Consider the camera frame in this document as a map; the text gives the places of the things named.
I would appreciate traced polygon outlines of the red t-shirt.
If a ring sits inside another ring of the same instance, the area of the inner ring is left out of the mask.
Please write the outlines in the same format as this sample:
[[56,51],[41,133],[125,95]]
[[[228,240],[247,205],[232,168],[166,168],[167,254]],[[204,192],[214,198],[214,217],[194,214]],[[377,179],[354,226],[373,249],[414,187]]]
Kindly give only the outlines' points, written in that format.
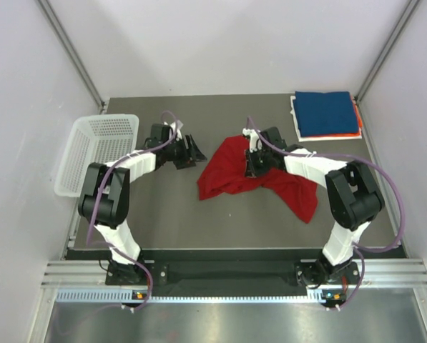
[[248,147],[248,140],[243,136],[230,136],[221,143],[197,180],[199,200],[263,187],[279,196],[298,219],[309,223],[318,206],[318,185],[275,168],[262,177],[246,177],[245,150]]

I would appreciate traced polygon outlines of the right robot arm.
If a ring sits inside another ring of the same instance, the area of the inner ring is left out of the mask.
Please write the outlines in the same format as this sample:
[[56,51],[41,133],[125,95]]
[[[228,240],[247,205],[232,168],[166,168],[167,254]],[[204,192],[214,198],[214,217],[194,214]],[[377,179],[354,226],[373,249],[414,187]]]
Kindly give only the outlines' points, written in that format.
[[299,274],[303,284],[316,288],[341,278],[364,231],[385,206],[366,164],[319,157],[300,145],[288,146],[276,127],[243,129],[247,177],[261,177],[278,169],[325,188],[334,225],[313,266]]

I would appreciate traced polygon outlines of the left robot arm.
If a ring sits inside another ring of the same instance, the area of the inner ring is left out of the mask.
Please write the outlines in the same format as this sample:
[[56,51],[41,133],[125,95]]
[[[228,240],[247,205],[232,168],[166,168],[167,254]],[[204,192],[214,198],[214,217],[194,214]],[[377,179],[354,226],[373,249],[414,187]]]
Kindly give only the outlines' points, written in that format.
[[186,169],[207,157],[198,149],[192,135],[181,132],[182,122],[153,124],[142,149],[107,163],[91,163],[79,197],[78,212],[97,230],[110,252],[107,285],[137,285],[148,282],[142,249],[127,222],[130,186],[138,178],[171,162]]

